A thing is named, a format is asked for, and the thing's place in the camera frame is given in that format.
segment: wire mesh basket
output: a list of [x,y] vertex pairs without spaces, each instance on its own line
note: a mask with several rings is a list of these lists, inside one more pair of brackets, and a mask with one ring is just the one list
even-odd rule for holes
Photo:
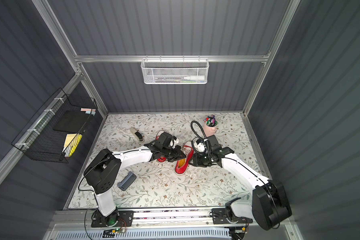
[[209,62],[141,61],[146,84],[206,84]]
[[[82,108],[88,109],[85,123],[73,134],[74,137],[68,138],[70,141],[64,146],[67,132],[55,131],[54,127],[67,111],[81,112]],[[93,98],[64,94],[51,109],[45,110],[46,113],[35,127],[26,130],[27,137],[22,138],[23,141],[18,141],[17,136],[12,145],[32,160],[68,163],[96,109]]]

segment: green led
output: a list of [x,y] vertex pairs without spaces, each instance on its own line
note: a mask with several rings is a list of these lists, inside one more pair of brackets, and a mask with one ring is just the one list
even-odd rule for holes
[[111,218],[110,220],[109,220],[109,226],[112,226],[112,225],[114,225],[116,223],[116,220],[114,219],[114,218]]

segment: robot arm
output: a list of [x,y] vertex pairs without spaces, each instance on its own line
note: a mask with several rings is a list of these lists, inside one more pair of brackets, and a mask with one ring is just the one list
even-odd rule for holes
[[[180,151],[180,146],[174,146],[173,139],[167,141],[172,136],[162,135],[161,141],[159,138],[138,149],[122,152],[103,149],[84,171],[88,184],[94,190],[99,212],[104,217],[108,217],[116,210],[111,187],[120,169],[140,162],[153,161],[161,156],[166,157],[168,161],[185,158]],[[279,181],[269,180],[255,172],[231,149],[221,148],[215,136],[208,137],[208,144],[212,149],[211,155],[195,154],[192,165],[207,167],[212,163],[218,164],[237,177],[249,191],[252,191],[252,204],[243,199],[234,199],[226,204],[227,218],[252,218],[263,229],[269,230],[292,215],[284,187]]]

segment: gray plastic part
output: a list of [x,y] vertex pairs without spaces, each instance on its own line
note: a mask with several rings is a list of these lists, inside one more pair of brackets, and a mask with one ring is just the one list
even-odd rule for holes
[[133,183],[134,180],[136,180],[136,175],[133,172],[129,172],[125,178],[117,183],[117,186],[122,190],[125,191],[129,186]]

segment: gray wall panel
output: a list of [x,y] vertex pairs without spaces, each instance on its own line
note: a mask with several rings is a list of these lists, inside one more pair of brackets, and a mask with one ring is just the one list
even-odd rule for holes
[[261,63],[211,63],[207,84],[145,84],[139,63],[84,63],[109,112],[242,110]]
[[[82,84],[72,94],[88,97]],[[96,113],[68,164],[20,159],[0,185],[0,239],[43,237],[54,212],[63,208],[101,122]]]
[[78,55],[262,55],[269,50],[287,4],[50,1]]
[[74,72],[31,1],[0,1],[0,160]]
[[360,1],[300,3],[249,118],[303,237],[360,238]]
[[[18,132],[73,75],[33,3],[0,1],[0,161]],[[72,94],[88,96],[82,84]],[[43,237],[54,211],[63,208],[101,122],[97,113],[68,164],[19,160],[0,185],[0,239]]]

